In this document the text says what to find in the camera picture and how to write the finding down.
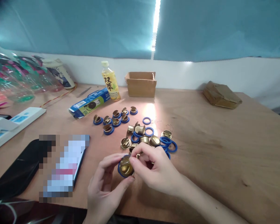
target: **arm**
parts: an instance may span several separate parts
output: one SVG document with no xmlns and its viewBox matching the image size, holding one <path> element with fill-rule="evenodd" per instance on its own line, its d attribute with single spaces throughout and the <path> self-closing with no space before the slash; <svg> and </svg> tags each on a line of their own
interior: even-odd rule
<svg viewBox="0 0 280 224">
<path fill-rule="evenodd" d="M 135 157 L 143 154 L 139 160 Z M 162 147 L 152 148 L 140 143 L 130 157 L 135 173 L 150 187 L 160 192 L 176 196 L 195 208 L 211 224 L 247 222 L 219 201 L 201 190 L 173 166 Z"/>
</svg>

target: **bottle label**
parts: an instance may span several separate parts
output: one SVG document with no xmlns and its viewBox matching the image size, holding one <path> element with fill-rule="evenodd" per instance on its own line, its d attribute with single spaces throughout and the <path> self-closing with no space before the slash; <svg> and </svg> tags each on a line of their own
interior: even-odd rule
<svg viewBox="0 0 280 224">
<path fill-rule="evenodd" d="M 115 78 L 115 73 L 102 73 L 104 82 L 106 84 L 106 87 L 108 89 L 108 92 L 110 94 L 110 98 L 112 100 L 115 100 L 117 97 L 119 97 L 119 91 L 118 91 L 118 85 Z"/>
</svg>

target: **cardboard box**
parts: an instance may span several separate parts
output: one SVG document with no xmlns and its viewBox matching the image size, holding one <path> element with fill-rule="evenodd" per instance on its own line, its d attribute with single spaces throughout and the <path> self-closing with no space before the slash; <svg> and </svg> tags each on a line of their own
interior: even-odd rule
<svg viewBox="0 0 280 224">
<path fill-rule="evenodd" d="M 129 72 L 125 76 L 129 96 L 155 97 L 155 72 Z"/>
<path fill-rule="evenodd" d="M 235 109 L 243 102 L 227 85 L 213 83 L 212 81 L 208 82 L 203 94 L 214 106 Z"/>
<path fill-rule="evenodd" d="M 75 118 L 82 118 L 101 106 L 104 102 L 110 99 L 107 88 L 97 90 L 87 96 L 87 98 L 74 104 L 69 108 L 69 112 Z"/>
</svg>

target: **brown paper package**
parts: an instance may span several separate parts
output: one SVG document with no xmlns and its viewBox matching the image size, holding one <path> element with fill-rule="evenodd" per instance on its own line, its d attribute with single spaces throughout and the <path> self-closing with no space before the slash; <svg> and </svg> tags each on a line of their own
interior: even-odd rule
<svg viewBox="0 0 280 224">
<path fill-rule="evenodd" d="M 243 102 L 227 85 L 213 83 L 212 81 L 208 82 L 203 94 L 214 106 L 235 109 Z"/>
</svg>

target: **open cardboard box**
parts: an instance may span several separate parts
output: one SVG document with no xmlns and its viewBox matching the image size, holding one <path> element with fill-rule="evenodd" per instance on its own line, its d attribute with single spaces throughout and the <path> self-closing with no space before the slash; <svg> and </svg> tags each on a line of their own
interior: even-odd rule
<svg viewBox="0 0 280 224">
<path fill-rule="evenodd" d="M 125 76 L 128 95 L 138 97 L 155 97 L 155 72 L 129 72 Z"/>
</svg>

